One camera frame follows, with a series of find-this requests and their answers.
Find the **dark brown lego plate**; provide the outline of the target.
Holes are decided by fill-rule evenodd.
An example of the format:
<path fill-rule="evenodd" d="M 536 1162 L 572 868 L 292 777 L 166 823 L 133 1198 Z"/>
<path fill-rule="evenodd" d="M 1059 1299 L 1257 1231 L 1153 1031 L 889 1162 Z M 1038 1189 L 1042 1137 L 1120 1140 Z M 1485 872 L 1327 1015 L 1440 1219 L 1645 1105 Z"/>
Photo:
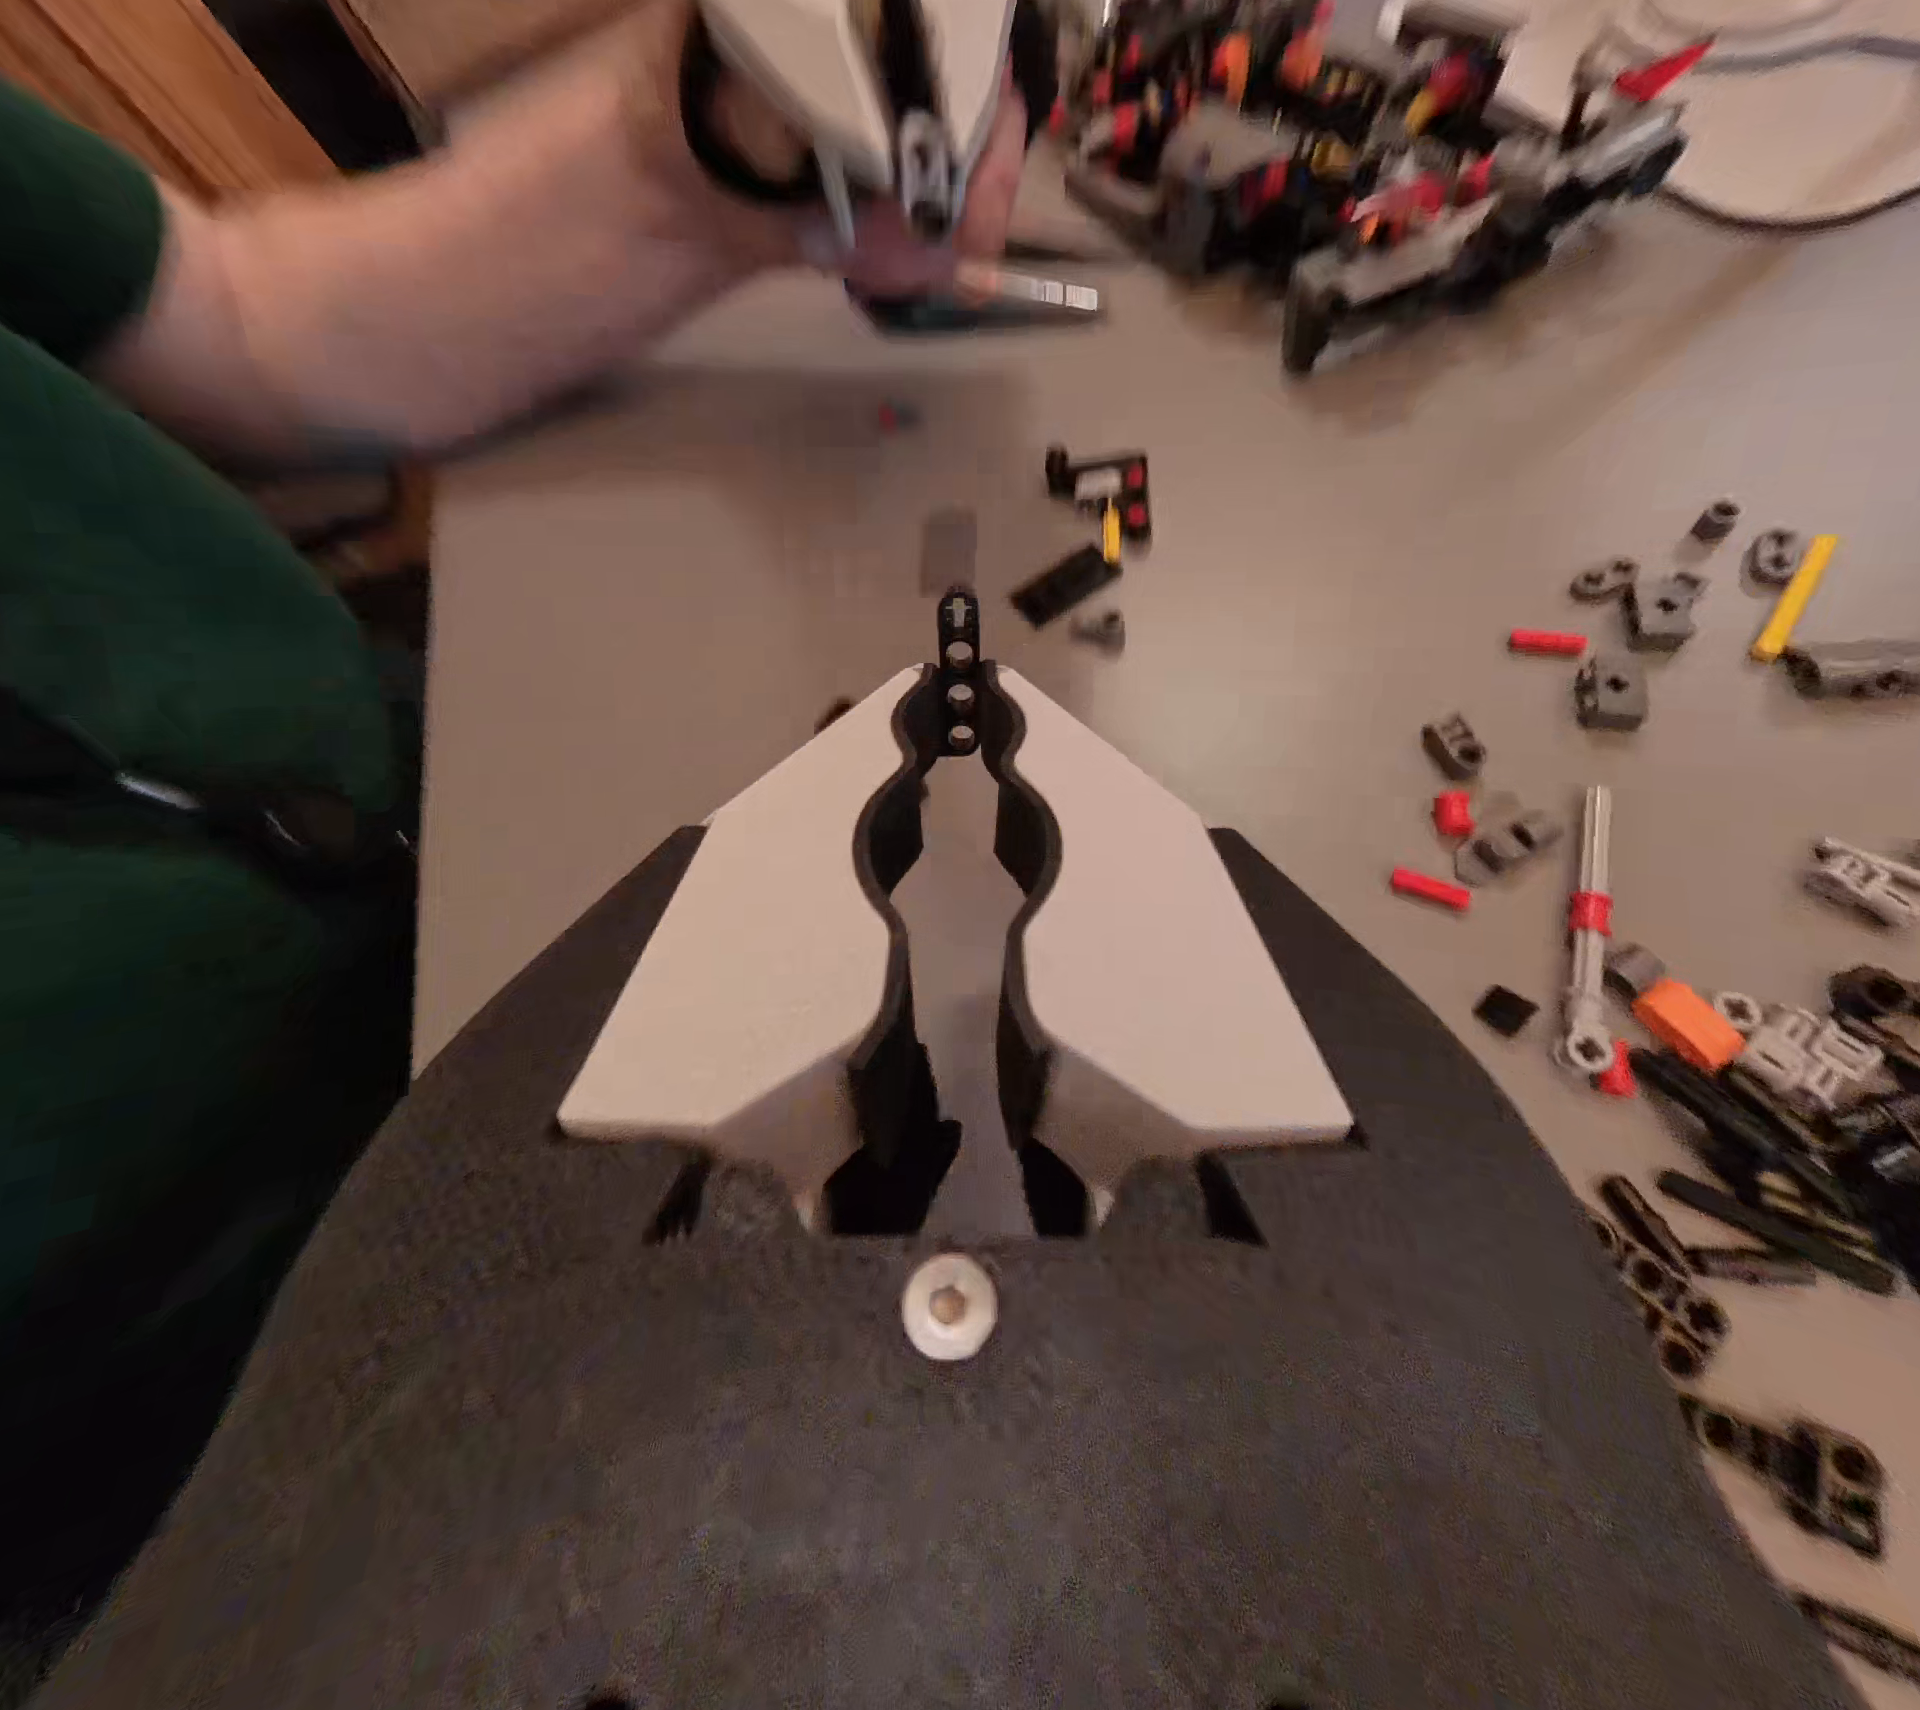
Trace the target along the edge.
<path fill-rule="evenodd" d="M 1043 631 L 1109 588 L 1122 570 L 1120 558 L 1087 542 L 1015 586 L 1009 604 L 1028 627 Z"/>

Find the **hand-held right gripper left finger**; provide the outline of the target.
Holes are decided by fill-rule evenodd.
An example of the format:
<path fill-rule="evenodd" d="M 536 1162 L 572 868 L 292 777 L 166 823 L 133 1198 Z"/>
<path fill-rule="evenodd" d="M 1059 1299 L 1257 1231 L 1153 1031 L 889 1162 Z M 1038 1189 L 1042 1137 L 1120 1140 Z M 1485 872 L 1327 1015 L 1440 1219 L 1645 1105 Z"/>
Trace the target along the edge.
<path fill-rule="evenodd" d="M 901 669 L 707 815 L 559 1133 L 766 1171 L 803 1221 L 923 1219 L 943 1116 L 892 895 L 920 855 L 934 690 Z"/>

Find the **partly built lego car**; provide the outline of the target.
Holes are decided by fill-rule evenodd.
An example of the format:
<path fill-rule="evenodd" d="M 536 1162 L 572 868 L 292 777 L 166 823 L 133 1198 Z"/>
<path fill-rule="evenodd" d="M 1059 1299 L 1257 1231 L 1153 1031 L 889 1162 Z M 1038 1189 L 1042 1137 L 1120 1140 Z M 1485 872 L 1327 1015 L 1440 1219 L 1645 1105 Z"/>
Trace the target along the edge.
<path fill-rule="evenodd" d="M 1164 272 L 1243 272 L 1311 374 L 1376 331 L 1494 304 L 1572 230 L 1680 162 L 1680 81 L 1713 38 L 1627 59 L 1601 35 L 1551 125 L 1502 107 L 1517 29 L 1417 0 L 1340 42 L 1333 0 L 1100 0 L 1070 21 L 1066 189 Z"/>

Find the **person's left hand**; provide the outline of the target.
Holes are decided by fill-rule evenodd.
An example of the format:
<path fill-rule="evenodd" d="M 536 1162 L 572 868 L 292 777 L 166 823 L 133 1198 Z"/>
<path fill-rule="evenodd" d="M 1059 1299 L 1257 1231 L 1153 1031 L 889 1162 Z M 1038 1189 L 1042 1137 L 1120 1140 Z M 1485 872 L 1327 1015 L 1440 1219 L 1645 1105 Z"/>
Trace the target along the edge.
<path fill-rule="evenodd" d="M 995 114 L 948 236 L 913 235 L 887 203 L 857 206 L 851 235 L 842 235 L 823 206 L 751 203 L 698 162 L 679 111 L 691 22 L 691 0 L 637 0 L 616 90 L 637 235 L 671 264 L 678 302 L 700 304 L 754 274 L 796 266 L 863 298 L 905 298 L 948 285 L 967 263 L 1002 259 L 1028 149 L 1028 104 L 1012 64 L 1002 68 Z"/>

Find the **black lego subassembly red pins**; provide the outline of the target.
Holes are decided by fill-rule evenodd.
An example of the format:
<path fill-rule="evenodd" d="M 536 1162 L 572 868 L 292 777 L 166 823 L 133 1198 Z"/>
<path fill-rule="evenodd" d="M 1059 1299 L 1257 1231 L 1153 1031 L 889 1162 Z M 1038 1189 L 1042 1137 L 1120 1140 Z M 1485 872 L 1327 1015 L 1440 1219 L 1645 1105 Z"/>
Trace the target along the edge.
<path fill-rule="evenodd" d="M 1104 564 L 1120 566 L 1130 548 L 1153 542 L 1150 470 L 1143 452 L 1078 458 L 1062 444 L 1043 452 L 1046 497 L 1092 519 Z"/>

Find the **person's left forearm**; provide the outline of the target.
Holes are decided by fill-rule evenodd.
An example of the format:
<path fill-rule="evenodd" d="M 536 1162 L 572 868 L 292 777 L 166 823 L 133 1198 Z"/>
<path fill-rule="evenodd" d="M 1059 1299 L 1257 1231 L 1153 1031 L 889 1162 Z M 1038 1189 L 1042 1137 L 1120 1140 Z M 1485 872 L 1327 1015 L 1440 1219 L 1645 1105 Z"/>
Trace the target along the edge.
<path fill-rule="evenodd" d="M 436 456 L 642 357 L 629 90 L 577 74 L 442 150 L 211 211 L 159 198 L 156 277 L 86 360 L 239 472 Z"/>

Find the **grey lego connector piece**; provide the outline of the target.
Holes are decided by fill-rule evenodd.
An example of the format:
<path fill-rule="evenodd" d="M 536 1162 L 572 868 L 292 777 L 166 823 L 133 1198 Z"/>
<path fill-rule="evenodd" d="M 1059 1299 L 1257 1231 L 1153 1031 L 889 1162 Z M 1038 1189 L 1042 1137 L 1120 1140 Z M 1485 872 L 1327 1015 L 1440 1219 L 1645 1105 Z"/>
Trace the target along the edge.
<path fill-rule="evenodd" d="M 893 190 L 908 230 L 928 244 L 949 238 L 966 203 L 967 173 L 946 123 L 923 108 L 900 114 L 893 133 Z"/>

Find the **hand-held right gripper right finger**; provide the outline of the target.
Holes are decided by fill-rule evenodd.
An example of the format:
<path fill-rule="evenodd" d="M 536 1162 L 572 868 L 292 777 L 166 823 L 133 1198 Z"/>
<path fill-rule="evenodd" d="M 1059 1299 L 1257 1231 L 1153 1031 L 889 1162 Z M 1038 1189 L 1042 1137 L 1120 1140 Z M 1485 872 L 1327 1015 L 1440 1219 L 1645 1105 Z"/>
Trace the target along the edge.
<path fill-rule="evenodd" d="M 1201 817 L 1008 666 L 978 676 L 994 859 L 1018 887 L 995 1013 L 1038 1232 L 1142 1167 L 1330 1148 L 1355 1116 Z"/>

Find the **scattered loose lego pieces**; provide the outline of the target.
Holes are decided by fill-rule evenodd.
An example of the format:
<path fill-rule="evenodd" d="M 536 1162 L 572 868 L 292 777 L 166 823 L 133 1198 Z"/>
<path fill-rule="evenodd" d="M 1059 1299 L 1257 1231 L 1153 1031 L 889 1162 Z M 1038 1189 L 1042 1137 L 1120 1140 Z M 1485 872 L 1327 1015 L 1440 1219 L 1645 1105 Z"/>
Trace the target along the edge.
<path fill-rule="evenodd" d="M 1692 521 L 1682 562 L 1643 568 L 1629 554 L 1577 570 L 1567 594 L 1613 613 L 1619 648 L 1585 631 L 1520 627 L 1517 658 L 1572 666 L 1572 718 L 1591 734 L 1629 738 L 1652 714 L 1645 660 L 1666 660 L 1696 635 L 1710 580 L 1701 568 L 1742 519 L 1737 498 L 1710 498 Z M 1783 654 L 1832 540 L 1811 546 L 1790 526 L 1764 528 L 1740 580 L 1780 594 L 1753 658 L 1796 674 L 1832 664 L 1846 695 L 1915 690 L 1915 653 Z M 1699 989 L 1619 926 L 1619 796 L 1589 784 L 1576 815 L 1525 808 L 1487 791 L 1484 737 L 1460 714 L 1422 728 L 1422 752 L 1444 786 L 1432 798 L 1434 868 L 1395 867 L 1401 902 L 1461 917 L 1475 896 L 1520 878 L 1561 849 L 1566 887 L 1561 976 L 1549 1011 L 1515 987 L 1487 987 L 1478 1027 L 1524 1041 L 1542 1027 L 1567 1084 L 1607 1103 L 1645 1105 L 1698 1172 L 1659 1169 L 1649 1184 L 1623 1171 L 1591 1179 L 1589 1229 L 1645 1334 L 1662 1381 L 1678 1394 L 1687 1438 L 1710 1464 L 1737 1468 L 1813 1545 L 1888 1568 L 1898 1490 L 1866 1438 L 1813 1413 L 1730 1402 L 1713 1383 L 1727 1357 L 1730 1292 L 1804 1295 L 1832 1281 L 1874 1305 L 1915 1299 L 1915 983 L 1862 969 L 1832 981 L 1825 1007 L 1767 1002 L 1731 987 Z M 1701 1229 L 1682 1235 L 1655 1198 Z"/>

